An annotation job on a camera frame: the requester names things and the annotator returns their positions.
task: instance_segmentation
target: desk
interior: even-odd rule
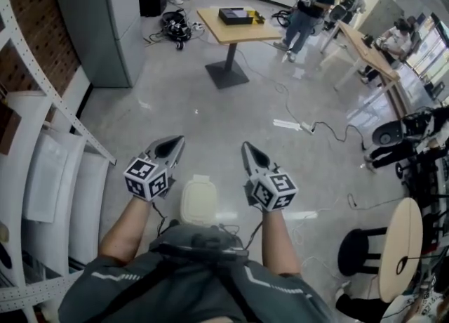
[[[197,12],[218,43],[220,45],[229,44],[225,61],[206,65],[215,85],[218,89],[222,89],[249,82],[245,72],[234,61],[239,42],[280,39],[281,35],[267,21],[263,25],[225,25],[218,17],[218,9],[218,7],[200,8]]]
[[[361,107],[357,112],[364,110],[371,102],[377,100],[383,93],[387,92],[391,89],[397,82],[399,81],[399,74],[395,70],[391,68],[385,57],[375,49],[374,45],[372,48],[368,48],[362,38],[364,35],[353,29],[351,26],[347,25],[344,22],[338,21],[335,29],[332,31],[330,36],[324,41],[324,44],[321,47],[320,52],[324,53],[324,51],[329,46],[333,37],[337,34],[338,30],[342,30],[343,35],[346,36],[347,41],[355,48],[358,54],[358,60],[354,63],[348,72],[339,80],[336,85],[334,85],[334,89],[338,91],[345,83],[348,82],[349,78],[351,78],[358,69],[362,68],[364,64],[370,65],[380,72],[380,78],[382,80],[382,89],[378,92],[370,101],[368,101],[363,107]]]
[[[385,235],[382,254],[368,253],[368,237]],[[415,274],[422,247],[420,208],[411,198],[396,207],[387,228],[352,230],[343,239],[338,252],[338,268],[343,275],[358,273],[379,275],[380,298],[392,302],[402,294]],[[366,260],[380,260],[379,267],[364,265]]]

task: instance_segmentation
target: concrete floor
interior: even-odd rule
[[[184,6],[192,22],[199,21],[196,8],[200,7],[252,6],[265,17],[279,10],[256,0],[191,0]],[[142,18],[142,30],[146,37],[157,32],[159,19]],[[239,225],[239,236],[246,243],[261,220],[261,213],[247,205],[242,187],[246,173],[240,149],[247,140],[289,172],[299,187],[284,216],[297,254],[304,261],[304,279],[333,307],[334,293],[346,280],[337,269],[340,242],[353,228],[387,225],[394,209],[394,204],[387,204],[369,211],[353,211],[347,195],[352,193],[362,208],[401,197],[403,190],[393,166],[380,169],[376,175],[362,166],[361,140],[355,131],[350,129],[347,142],[340,143],[324,126],[310,136],[273,125],[274,119],[294,121],[286,109],[288,100],[297,120],[309,124],[326,121],[339,137],[343,137],[348,123],[355,124],[370,145],[373,129],[393,119],[383,96],[354,115],[376,88],[363,86],[354,76],[336,93],[333,84],[355,56],[332,43],[324,58],[319,47],[325,38],[325,34],[311,37],[296,63],[282,62],[283,53],[269,44],[239,44],[236,61],[250,82],[219,91],[204,65],[224,60],[227,47],[217,45],[206,31],[200,39],[188,42],[183,51],[176,51],[173,42],[148,46],[145,66],[133,89],[95,89],[81,120],[117,158],[107,177],[100,236],[114,224],[130,198],[122,176],[130,158],[153,140],[184,135],[187,144],[176,168],[177,182],[167,200],[158,202],[159,208],[170,218],[179,218],[184,184],[195,173],[210,176],[220,198],[217,221]],[[275,81],[288,88],[289,97]],[[313,211],[317,215],[303,219]],[[158,223],[159,217],[153,213],[143,246],[155,237]],[[374,244],[381,246],[382,241]],[[261,261],[261,232],[250,247],[250,257]],[[356,296],[366,297],[370,279],[367,275],[353,277]],[[370,297],[376,296],[374,281]],[[353,322],[339,317],[342,322]]]

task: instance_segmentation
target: white stripe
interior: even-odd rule
[[[281,288],[279,286],[273,286],[272,284],[263,282],[261,280],[255,279],[251,270],[248,267],[245,267],[245,271],[246,271],[246,275],[248,276],[248,279],[250,282],[254,283],[254,284],[259,284],[260,286],[267,286],[269,288],[273,288],[273,289],[277,289],[278,291],[282,291],[284,293],[287,294],[304,294],[304,292],[302,291],[302,289],[285,289],[285,288]]]
[[[92,276],[100,278],[100,279],[111,279],[116,282],[120,280],[120,277],[115,277],[113,275],[102,275],[101,273],[98,273],[98,272],[92,273]]]

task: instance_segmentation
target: white shirt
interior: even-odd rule
[[[391,34],[391,36],[385,41],[385,45],[395,51],[402,50],[404,52],[408,52],[410,48],[412,47],[412,41],[410,40],[410,35],[406,34],[405,36],[402,35],[401,31],[399,31],[397,28],[392,27],[388,30],[388,32]],[[390,55],[398,59],[398,55],[394,55],[393,53],[390,53]]]

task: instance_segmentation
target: person sitting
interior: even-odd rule
[[[392,65],[402,55],[410,51],[412,41],[410,40],[410,25],[401,20],[398,27],[392,27],[380,37],[380,45],[375,45],[376,49],[385,57],[385,60]],[[366,66],[364,70],[358,71],[362,75],[362,82],[369,84],[373,79],[379,76],[379,71]]]

